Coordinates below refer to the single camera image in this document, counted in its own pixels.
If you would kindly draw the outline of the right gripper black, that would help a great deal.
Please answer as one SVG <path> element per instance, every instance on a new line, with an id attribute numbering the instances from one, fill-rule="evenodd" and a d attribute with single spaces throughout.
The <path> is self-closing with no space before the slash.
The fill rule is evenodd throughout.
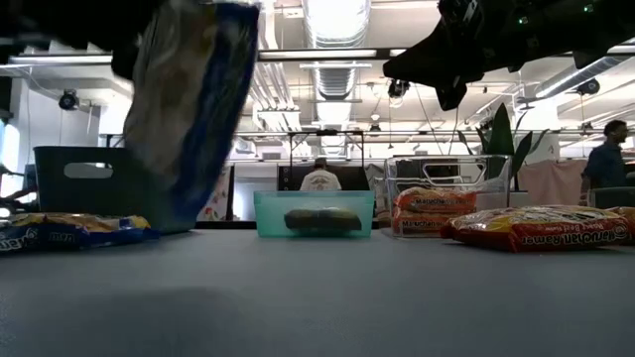
<path id="1" fill-rule="evenodd" d="M 463 52 L 483 49 L 487 60 L 503 27 L 525 0 L 440 0 L 439 27 L 429 36 L 383 64 L 387 77 L 419 84 L 456 84 L 436 89 L 441 110 L 456 109 L 466 94 L 465 82 L 483 78 L 484 70 Z"/>

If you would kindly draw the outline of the blue Maruchan ramen pack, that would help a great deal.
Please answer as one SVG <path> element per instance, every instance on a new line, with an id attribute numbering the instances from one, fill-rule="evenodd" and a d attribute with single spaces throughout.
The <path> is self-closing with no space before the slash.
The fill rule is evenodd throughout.
<path id="1" fill-rule="evenodd" d="M 136 244 L 160 236 L 137 215 L 21 213 L 0 220 L 0 255 Z"/>
<path id="2" fill-rule="evenodd" d="M 247 99 L 260 9 L 166 0 L 141 38 L 125 148 L 150 179 L 153 229 L 194 228 L 213 194 Z"/>

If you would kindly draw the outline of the potted plant white pot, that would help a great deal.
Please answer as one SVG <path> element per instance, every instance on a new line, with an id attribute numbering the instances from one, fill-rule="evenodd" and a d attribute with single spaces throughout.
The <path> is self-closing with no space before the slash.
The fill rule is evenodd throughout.
<path id="1" fill-rule="evenodd" d="M 489 137 L 481 129 L 476 132 L 481 141 L 481 152 L 478 155 L 469 152 L 457 160 L 461 169 L 478 172 L 474 183 L 460 189 L 477 194 L 476 206 L 471 212 L 530 205 L 528 192 L 519 187 L 518 173 L 527 157 L 535 151 L 534 133 L 527 132 L 516 143 L 508 111 L 503 104 L 490 124 Z"/>

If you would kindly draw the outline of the clear plastic bin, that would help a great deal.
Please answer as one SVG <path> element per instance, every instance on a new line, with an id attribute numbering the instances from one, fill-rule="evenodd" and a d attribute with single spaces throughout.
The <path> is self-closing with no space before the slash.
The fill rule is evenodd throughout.
<path id="1" fill-rule="evenodd" d="M 511 158 L 411 156 L 385 162 L 385 203 L 395 238 L 438 238 L 453 218 L 509 205 Z"/>

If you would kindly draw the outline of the pink cloth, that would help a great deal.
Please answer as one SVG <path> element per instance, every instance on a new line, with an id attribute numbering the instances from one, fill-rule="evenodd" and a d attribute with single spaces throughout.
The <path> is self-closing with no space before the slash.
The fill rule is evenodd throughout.
<path id="1" fill-rule="evenodd" d="M 533 205 L 578 205 L 586 160 L 541 161 L 523 166 L 520 187 Z"/>

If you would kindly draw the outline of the person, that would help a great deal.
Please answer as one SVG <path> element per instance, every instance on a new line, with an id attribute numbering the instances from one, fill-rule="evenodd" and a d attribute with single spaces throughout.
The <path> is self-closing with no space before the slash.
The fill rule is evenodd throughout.
<path id="1" fill-rule="evenodd" d="M 326 158 L 317 158 L 313 170 L 302 181 L 301 191 L 342 190 L 338 177 L 327 169 Z"/>
<path id="2" fill-rule="evenodd" d="M 622 120 L 612 120 L 605 125 L 603 134 L 604 142 L 591 151 L 581 174 L 588 184 L 586 196 L 589 206 L 592 189 L 629 186 L 621 148 L 628 134 L 627 125 Z"/>

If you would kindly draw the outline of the dark teal plastic bin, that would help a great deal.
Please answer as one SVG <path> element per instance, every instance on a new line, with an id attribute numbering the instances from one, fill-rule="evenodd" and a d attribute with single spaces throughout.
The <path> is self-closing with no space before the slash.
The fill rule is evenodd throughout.
<path id="1" fill-rule="evenodd" d="M 194 228 L 167 189 L 123 148 L 40 146 L 34 149 L 40 209 L 45 212 L 144 217 L 163 234 Z"/>

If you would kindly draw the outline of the floral cloth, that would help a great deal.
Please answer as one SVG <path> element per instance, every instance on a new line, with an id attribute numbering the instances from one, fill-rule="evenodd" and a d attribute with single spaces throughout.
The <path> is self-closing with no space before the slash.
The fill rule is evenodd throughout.
<path id="1" fill-rule="evenodd" d="M 222 169 L 214 190 L 196 218 L 197 221 L 221 221 L 226 218 L 232 170 L 232 166 Z"/>

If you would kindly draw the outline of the dark green box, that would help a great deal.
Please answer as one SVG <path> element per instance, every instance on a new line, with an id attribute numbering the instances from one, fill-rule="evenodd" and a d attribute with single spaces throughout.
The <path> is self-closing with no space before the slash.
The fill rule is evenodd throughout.
<path id="1" fill-rule="evenodd" d="M 606 187 L 592 189 L 589 204 L 596 208 L 635 207 L 635 187 Z"/>

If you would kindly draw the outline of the small turquoise plastic bin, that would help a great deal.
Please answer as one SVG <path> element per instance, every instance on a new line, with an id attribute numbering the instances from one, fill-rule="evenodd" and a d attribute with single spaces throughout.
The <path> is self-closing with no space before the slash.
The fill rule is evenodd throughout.
<path id="1" fill-rule="evenodd" d="M 261 238 L 369 238 L 373 228 L 375 197 L 370 190 L 256 191 L 254 207 Z M 293 209 L 338 207 L 354 211 L 360 231 L 290 230 L 284 215 Z"/>

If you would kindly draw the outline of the blue-grey table mat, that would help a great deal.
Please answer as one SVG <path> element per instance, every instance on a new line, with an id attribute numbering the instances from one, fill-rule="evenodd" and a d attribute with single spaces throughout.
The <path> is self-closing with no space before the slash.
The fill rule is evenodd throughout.
<path id="1" fill-rule="evenodd" d="M 635 249 L 209 230 L 7 255 L 0 357 L 635 357 Z"/>

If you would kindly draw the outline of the silver ceiling duct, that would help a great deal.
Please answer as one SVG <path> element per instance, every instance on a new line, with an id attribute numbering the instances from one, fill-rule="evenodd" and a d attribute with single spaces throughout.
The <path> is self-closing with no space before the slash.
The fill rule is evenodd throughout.
<path id="1" fill-rule="evenodd" d="M 302 0 L 308 47 L 320 50 L 362 48 L 371 0 Z M 344 100 L 353 92 L 356 68 L 318 68 L 314 84 L 326 100 Z"/>

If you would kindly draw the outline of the black aluminium table frame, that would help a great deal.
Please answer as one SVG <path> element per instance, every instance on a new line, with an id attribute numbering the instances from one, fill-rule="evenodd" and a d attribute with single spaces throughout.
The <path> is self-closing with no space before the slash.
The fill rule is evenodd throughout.
<path id="1" fill-rule="evenodd" d="M 198 221 L 195 229 L 200 230 L 256 230 L 255 221 Z"/>

